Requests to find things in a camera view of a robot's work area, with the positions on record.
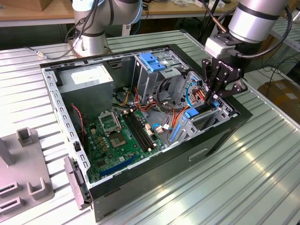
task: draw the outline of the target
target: red wire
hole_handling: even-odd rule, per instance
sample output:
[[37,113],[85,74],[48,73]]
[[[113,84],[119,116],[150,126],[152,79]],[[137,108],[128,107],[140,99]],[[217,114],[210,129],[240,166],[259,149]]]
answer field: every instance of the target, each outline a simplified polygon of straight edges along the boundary
[[83,118],[82,118],[82,113],[79,111],[79,109],[77,109],[77,107],[75,105],[71,105],[77,112],[81,121],[81,129],[82,129],[82,142],[84,142],[84,126],[83,126]]
[[204,98],[198,92],[196,92],[196,95],[199,96],[202,101],[204,101]]

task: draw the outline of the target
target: cardboard box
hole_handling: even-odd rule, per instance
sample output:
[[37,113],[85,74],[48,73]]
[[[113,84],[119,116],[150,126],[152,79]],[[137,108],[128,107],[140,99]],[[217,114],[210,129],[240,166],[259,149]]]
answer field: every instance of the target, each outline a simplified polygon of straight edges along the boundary
[[[259,87],[258,91],[264,96],[268,91],[269,82]],[[300,89],[284,79],[270,83],[267,98],[282,111],[300,124]]]
[[52,0],[0,0],[0,4],[43,11]]

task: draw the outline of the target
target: pci slot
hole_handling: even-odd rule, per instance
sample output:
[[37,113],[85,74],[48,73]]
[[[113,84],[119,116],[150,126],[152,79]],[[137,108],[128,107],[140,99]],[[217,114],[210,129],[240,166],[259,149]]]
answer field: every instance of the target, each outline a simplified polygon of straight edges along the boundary
[[115,172],[115,171],[117,171],[117,170],[119,170],[119,169],[121,169],[121,168],[123,168],[123,167],[125,167],[125,166],[127,166],[129,164],[131,164],[133,162],[133,160],[134,160],[135,157],[136,156],[133,156],[130,159],[126,160],[125,162],[122,162],[122,163],[120,163],[118,165],[115,165],[112,168],[109,168],[109,169],[101,172],[100,173],[100,177],[105,176],[105,175],[109,175],[110,173],[113,173],[113,172]]
[[123,119],[144,152],[154,148],[152,141],[147,136],[140,123],[137,121],[136,117],[133,114],[124,115]]

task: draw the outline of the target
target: aluminum workbench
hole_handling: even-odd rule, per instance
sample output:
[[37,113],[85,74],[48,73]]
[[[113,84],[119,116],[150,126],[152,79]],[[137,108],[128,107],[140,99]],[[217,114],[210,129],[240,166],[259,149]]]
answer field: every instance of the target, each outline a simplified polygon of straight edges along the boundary
[[[196,62],[208,57],[180,31],[109,38],[113,52],[175,43]],[[41,46],[54,57],[67,44]],[[1,225],[91,225],[79,211],[63,158],[68,155],[39,63],[27,49],[0,52],[0,136],[35,128],[55,197]],[[253,114],[221,149],[189,170],[100,221],[118,224],[291,224],[300,220],[300,132],[284,113],[249,87],[236,98]]]
[[[285,18],[279,18],[272,31],[271,35],[276,37],[278,40],[283,36],[285,30],[287,27],[287,19]],[[284,40],[284,43],[291,48],[295,49],[296,51],[300,52],[300,24],[297,22],[293,22],[292,29],[287,36],[287,38]]]

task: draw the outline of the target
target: ram slot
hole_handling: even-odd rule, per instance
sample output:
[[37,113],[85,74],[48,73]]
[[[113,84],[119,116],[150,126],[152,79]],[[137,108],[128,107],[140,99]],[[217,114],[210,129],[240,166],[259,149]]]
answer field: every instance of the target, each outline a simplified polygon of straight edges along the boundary
[[125,115],[123,119],[144,152],[153,149],[154,145],[134,115]]

